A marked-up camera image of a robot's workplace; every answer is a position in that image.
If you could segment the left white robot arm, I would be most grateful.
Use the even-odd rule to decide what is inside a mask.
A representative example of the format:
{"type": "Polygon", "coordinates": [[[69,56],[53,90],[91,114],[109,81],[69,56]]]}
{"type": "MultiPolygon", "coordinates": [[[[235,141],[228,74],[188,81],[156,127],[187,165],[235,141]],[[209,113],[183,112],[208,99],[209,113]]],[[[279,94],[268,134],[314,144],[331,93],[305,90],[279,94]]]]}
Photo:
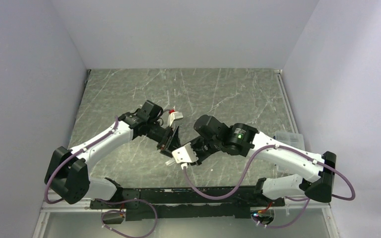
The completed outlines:
{"type": "Polygon", "coordinates": [[[88,141],[70,149],[63,146],[57,148],[44,179],[45,202],[75,204],[83,198],[93,198],[110,208],[119,207],[124,199],[124,189],[110,178],[93,178],[91,172],[94,166],[112,151],[139,136],[157,142],[157,150],[172,157],[172,151],[181,145],[179,128],[173,124],[183,117],[181,112],[163,109],[147,100],[134,112],[115,117],[111,126],[88,141]]]}

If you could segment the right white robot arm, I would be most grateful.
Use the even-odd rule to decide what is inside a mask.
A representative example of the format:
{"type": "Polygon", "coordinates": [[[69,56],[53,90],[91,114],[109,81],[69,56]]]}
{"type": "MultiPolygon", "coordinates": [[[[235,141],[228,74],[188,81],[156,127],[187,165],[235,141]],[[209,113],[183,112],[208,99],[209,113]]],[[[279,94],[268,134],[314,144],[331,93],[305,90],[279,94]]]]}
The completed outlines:
{"type": "Polygon", "coordinates": [[[227,126],[213,116],[202,115],[194,124],[197,138],[178,149],[176,162],[182,169],[200,165],[216,152],[249,159],[245,175],[254,159],[269,161],[289,171],[281,178],[258,180],[254,201],[260,206],[285,196],[301,196],[322,203],[332,200],[336,155],[326,151],[316,154],[277,141],[244,123],[227,126]]]}

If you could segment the clear plastic organizer box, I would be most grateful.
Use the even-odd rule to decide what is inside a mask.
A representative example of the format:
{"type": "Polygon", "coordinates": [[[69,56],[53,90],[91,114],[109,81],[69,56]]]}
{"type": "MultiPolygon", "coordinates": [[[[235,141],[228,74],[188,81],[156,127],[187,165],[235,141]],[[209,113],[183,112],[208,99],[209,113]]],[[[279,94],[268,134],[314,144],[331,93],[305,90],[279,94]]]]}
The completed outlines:
{"type": "Polygon", "coordinates": [[[274,133],[273,139],[300,150],[306,149],[304,137],[302,134],[299,134],[299,133],[276,131],[274,133]]]}

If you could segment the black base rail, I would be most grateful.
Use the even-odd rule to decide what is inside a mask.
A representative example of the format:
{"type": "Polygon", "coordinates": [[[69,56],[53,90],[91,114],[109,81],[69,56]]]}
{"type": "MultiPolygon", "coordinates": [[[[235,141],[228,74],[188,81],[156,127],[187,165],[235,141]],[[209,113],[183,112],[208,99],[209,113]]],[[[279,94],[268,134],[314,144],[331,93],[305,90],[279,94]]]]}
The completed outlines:
{"type": "Polygon", "coordinates": [[[91,201],[92,210],[126,210],[127,221],[141,221],[154,218],[154,211],[159,219],[233,217],[249,219],[257,208],[283,207],[284,199],[269,201],[257,193],[254,186],[243,185],[230,197],[222,200],[210,200],[198,195],[189,187],[176,188],[125,188],[116,201],[128,202],[125,205],[106,204],[91,201]]]}

